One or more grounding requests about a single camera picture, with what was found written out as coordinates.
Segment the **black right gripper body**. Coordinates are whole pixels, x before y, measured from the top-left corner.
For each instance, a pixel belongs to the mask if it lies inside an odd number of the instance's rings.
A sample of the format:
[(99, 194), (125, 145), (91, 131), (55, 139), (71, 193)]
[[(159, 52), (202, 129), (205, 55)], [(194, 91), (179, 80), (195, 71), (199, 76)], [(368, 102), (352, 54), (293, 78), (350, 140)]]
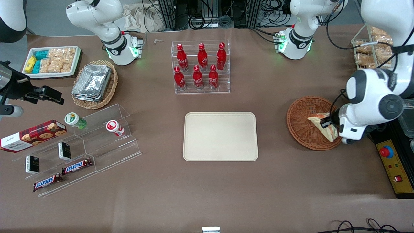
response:
[(0, 63), (1, 104), (6, 104), (7, 99), (21, 99), (36, 104), (35, 99), (26, 97), (26, 94), (34, 90), (29, 77), (11, 68), (9, 61)]

